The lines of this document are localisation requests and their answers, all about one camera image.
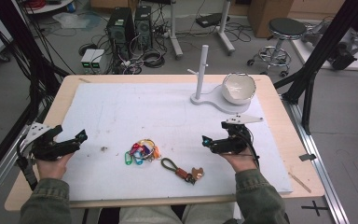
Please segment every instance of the black metal frame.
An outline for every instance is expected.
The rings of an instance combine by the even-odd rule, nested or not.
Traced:
[[[279,89],[293,82],[290,89],[282,95],[283,100],[292,105],[298,104],[298,98],[305,92],[301,124],[308,135],[310,135],[310,107],[315,77],[357,18],[358,0],[346,0],[304,66],[290,77],[274,83],[275,89]]]
[[[60,77],[69,75],[66,71],[50,62],[45,58],[40,48],[34,41],[34,37],[24,20],[15,8],[11,0],[0,0],[0,20],[13,38],[14,44],[18,46],[22,54],[25,56],[30,69],[30,98],[31,103],[21,114],[19,120],[9,131],[5,139],[0,145],[0,161],[5,157],[16,137],[20,133],[25,124],[35,120],[39,113],[39,104],[44,97],[54,97],[57,94],[60,81],[56,78],[56,74]],[[0,36],[3,43],[7,44],[5,39]],[[14,52],[13,45],[7,45],[7,48]],[[43,86],[46,92],[40,92],[40,86]]]

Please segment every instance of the white bowl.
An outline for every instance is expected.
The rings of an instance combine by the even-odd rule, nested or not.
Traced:
[[[255,81],[244,73],[230,73],[223,80],[222,94],[234,105],[250,104],[255,95]]]

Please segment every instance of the blue clip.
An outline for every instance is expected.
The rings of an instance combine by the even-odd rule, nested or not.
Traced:
[[[144,161],[141,159],[141,152],[136,151],[133,153],[133,157],[137,165],[142,165],[142,163],[144,163]]]

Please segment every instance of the concrete floor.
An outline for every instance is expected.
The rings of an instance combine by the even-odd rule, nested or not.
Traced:
[[[106,23],[99,17],[88,16],[93,25],[88,29],[60,29],[59,24],[53,23],[51,18],[39,18],[41,25],[52,29],[47,35],[48,41],[58,51],[75,74],[83,74],[80,64],[81,56],[78,49],[87,44],[96,35],[103,35]],[[178,31],[189,30],[194,17],[178,19]],[[246,18],[233,17],[233,22],[248,26]],[[197,24],[193,25],[193,32],[205,31]],[[235,40],[234,34],[227,34],[230,40]],[[161,68],[143,67],[142,74],[188,74],[188,68],[198,70],[200,62],[200,48],[209,45],[208,67],[206,74],[228,74],[230,72],[245,72],[259,74],[264,71],[262,63],[255,63],[249,67],[246,61],[266,45],[274,45],[275,40],[269,42],[264,38],[255,38],[250,29],[245,29],[241,40],[233,45],[236,51],[227,56],[221,41],[216,34],[179,38],[184,57],[176,61],[170,41],[166,40],[168,48],[164,56],[165,64]],[[292,54],[291,74],[297,71],[302,63],[290,43],[284,43],[284,49]],[[68,70],[66,65],[52,53],[54,62],[61,68]],[[279,70],[272,69],[268,75],[273,82],[281,80]],[[337,195],[342,202],[351,223],[358,223],[358,71],[333,71],[321,69],[316,77],[312,109],[310,115],[310,130],[312,137],[324,160],[324,165],[330,175]],[[289,86],[278,89],[284,93]],[[29,81],[23,76],[17,64],[0,62],[0,143],[8,130],[27,106]],[[4,183],[0,186],[0,223],[12,223],[19,219],[19,213],[8,212],[4,203],[11,186],[19,173],[14,167]],[[319,216],[314,209],[303,209],[302,206],[313,206],[313,201],[319,207],[326,207],[324,198],[285,200],[287,213],[292,223],[334,223],[329,211],[320,210]],[[73,209],[73,223],[80,223],[84,210]]]

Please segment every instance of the small electronic device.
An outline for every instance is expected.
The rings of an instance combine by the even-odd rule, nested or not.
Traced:
[[[51,129],[49,126],[34,122],[17,145],[17,165],[25,175],[31,190],[37,185],[37,179],[33,169],[33,158],[42,161],[56,161],[59,157],[74,153],[80,149],[80,145],[88,139],[86,131],[78,133],[74,139],[64,142],[55,142],[54,137],[62,132],[62,126],[57,125]],[[32,146],[28,157],[23,150]]]
[[[81,64],[85,74],[102,74],[106,68],[104,49],[87,49]]]
[[[206,28],[213,25],[218,25],[222,20],[222,13],[214,13],[209,16],[196,18],[196,23],[200,25],[202,28]]]
[[[228,138],[213,140],[207,136],[202,136],[202,145],[208,147],[215,154],[239,155],[247,147],[251,150],[250,156],[254,158],[257,167],[260,167],[259,156],[253,147],[252,133],[243,123],[231,122],[230,120],[222,122],[222,128],[228,132]]]

